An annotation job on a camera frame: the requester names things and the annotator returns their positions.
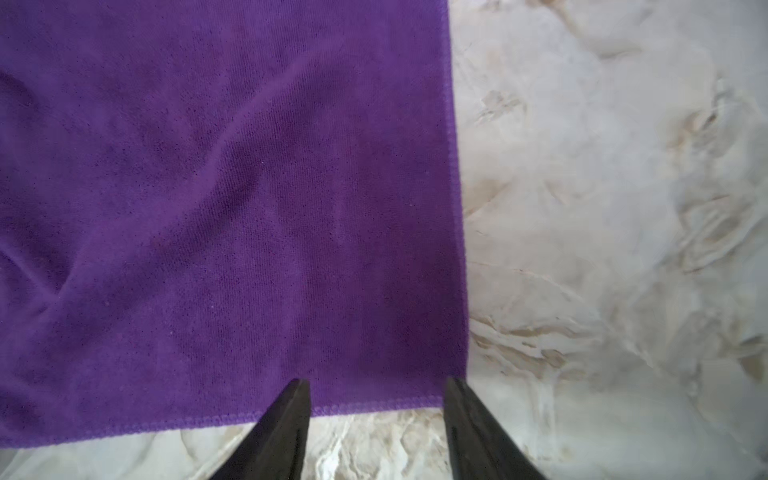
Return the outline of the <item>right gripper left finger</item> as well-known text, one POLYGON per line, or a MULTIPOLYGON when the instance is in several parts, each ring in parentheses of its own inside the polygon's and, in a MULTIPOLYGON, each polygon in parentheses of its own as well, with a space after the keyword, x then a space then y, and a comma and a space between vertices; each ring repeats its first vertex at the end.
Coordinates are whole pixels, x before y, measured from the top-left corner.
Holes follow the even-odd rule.
POLYGON ((293 379, 211 479, 299 480, 310 416, 310 384, 293 379))

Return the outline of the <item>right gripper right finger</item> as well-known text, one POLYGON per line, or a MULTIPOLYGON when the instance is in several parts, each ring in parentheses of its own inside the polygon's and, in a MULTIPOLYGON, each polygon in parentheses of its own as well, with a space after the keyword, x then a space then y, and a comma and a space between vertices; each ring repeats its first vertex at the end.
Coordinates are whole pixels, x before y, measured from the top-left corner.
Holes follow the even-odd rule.
POLYGON ((455 480, 545 479, 465 380, 446 380, 443 410, 455 480))

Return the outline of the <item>purple square dishcloth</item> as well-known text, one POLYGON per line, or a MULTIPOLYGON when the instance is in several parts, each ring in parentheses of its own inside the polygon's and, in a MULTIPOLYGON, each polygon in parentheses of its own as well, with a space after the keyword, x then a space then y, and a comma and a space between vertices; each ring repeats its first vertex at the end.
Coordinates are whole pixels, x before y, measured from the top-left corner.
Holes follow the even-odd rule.
POLYGON ((468 313, 443 1, 1 5, 1 444, 437 406, 468 313))

